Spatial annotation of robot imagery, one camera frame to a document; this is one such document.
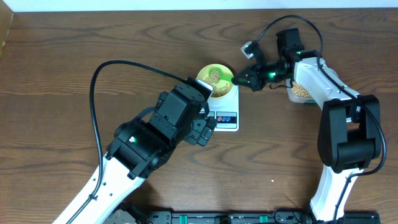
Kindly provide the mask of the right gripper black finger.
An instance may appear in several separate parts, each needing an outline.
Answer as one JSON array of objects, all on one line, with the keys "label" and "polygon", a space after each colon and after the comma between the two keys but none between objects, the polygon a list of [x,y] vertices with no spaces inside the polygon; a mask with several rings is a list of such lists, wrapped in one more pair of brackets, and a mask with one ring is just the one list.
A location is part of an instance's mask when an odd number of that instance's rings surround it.
[{"label": "right gripper black finger", "polygon": [[243,86],[252,90],[252,83],[247,79],[232,79],[232,84],[237,86]]},{"label": "right gripper black finger", "polygon": [[233,82],[248,82],[249,81],[249,74],[250,74],[250,68],[247,67],[237,74],[232,78]]}]

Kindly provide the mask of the green plastic measuring scoop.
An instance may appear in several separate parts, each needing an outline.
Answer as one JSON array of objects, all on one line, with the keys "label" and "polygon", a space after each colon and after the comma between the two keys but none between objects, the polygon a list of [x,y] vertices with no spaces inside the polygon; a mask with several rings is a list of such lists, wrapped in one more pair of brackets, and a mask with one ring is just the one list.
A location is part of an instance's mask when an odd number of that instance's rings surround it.
[{"label": "green plastic measuring scoop", "polygon": [[209,80],[212,83],[218,83],[220,80],[227,81],[231,83],[232,77],[229,77],[227,75],[223,75],[223,72],[219,70],[218,68],[212,68],[208,72]]}]

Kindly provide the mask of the yellow plastic bowl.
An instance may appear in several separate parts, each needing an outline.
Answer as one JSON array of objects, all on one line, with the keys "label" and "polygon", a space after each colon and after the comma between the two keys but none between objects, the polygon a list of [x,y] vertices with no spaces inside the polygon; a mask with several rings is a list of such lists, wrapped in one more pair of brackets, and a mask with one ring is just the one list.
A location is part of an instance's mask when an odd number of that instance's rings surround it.
[{"label": "yellow plastic bowl", "polygon": [[197,75],[197,79],[213,87],[212,98],[222,98],[231,92],[234,86],[231,81],[233,77],[232,71],[221,64],[207,65]]}]

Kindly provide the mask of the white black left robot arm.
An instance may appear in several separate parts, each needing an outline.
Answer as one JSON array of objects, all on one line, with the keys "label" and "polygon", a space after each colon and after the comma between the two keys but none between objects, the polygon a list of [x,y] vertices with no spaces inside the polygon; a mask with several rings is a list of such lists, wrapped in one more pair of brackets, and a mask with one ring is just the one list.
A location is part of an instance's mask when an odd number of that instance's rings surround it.
[{"label": "white black left robot arm", "polygon": [[201,80],[178,84],[161,93],[154,108],[120,125],[106,148],[103,164],[56,223],[103,223],[169,160],[181,141],[206,146],[217,124],[208,116],[212,93],[212,86]]}]

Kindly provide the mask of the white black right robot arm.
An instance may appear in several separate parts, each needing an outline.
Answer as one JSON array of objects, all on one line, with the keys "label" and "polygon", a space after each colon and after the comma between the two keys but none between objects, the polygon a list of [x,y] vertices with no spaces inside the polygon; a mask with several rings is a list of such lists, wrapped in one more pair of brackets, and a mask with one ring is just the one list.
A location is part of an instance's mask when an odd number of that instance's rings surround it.
[{"label": "white black right robot arm", "polygon": [[372,160],[380,157],[385,161],[379,100],[345,85],[326,65],[320,51],[304,48],[298,29],[280,31],[275,37],[279,59],[267,62],[258,42],[249,41],[241,51],[256,63],[239,72],[232,82],[260,91],[265,85],[288,80],[309,92],[322,111],[317,148],[323,170],[302,222],[338,223],[357,178],[381,169],[379,164],[368,171]]}]

